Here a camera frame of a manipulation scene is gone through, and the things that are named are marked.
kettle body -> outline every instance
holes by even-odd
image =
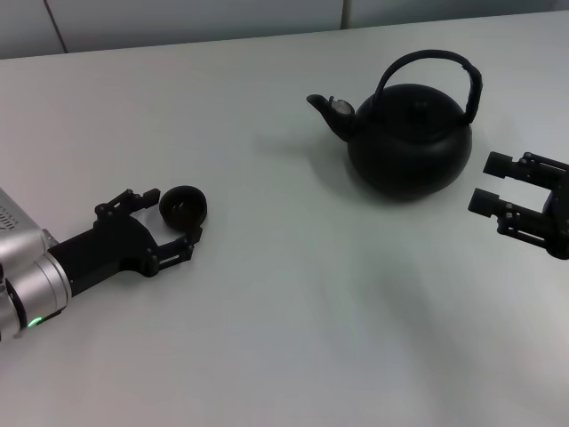
[[[408,84],[385,88],[398,69],[422,58],[455,60],[470,73],[466,111],[432,87]],[[415,199],[449,185],[468,163],[470,123],[481,92],[480,73],[460,55],[419,51],[388,68],[375,94],[357,112],[345,101],[320,95],[310,95],[308,101],[348,143],[349,158],[365,181],[389,197]]]

kettle spout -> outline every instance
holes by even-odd
[[[349,103],[342,100],[335,101],[333,97],[327,100],[322,95],[310,95],[306,101],[318,110],[332,132],[345,142],[351,141],[356,113]]]

table surface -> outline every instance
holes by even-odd
[[[5,425],[566,426],[569,263],[467,211],[491,150],[569,160],[569,12],[0,62],[0,182],[59,240],[126,188],[189,184],[194,259],[124,273],[0,348]],[[485,81],[467,168],[382,201],[305,97],[359,105],[406,53]],[[455,64],[393,83],[464,103]],[[159,241],[155,211],[144,221]]]

green indicator light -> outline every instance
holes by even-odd
[[[41,322],[42,320],[44,320],[44,318],[35,318],[34,320],[32,320],[31,322],[29,322],[28,327],[32,327],[34,325],[37,325],[39,322]]]

kettle handle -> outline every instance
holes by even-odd
[[[383,95],[383,88],[388,82],[389,78],[393,76],[396,71],[405,65],[415,62],[416,60],[423,60],[426,58],[437,58],[441,60],[453,60],[462,65],[464,69],[470,74],[470,93],[469,100],[466,104],[466,111],[464,112],[464,120],[466,124],[473,122],[474,117],[478,112],[478,104],[480,102],[480,96],[482,95],[482,74],[477,70],[466,58],[460,56],[457,53],[439,50],[426,50],[409,53],[406,56],[396,60],[389,68],[385,71],[385,74],[381,77],[381,81],[375,90],[375,94],[372,99],[372,109],[376,110],[381,103],[381,96]]]

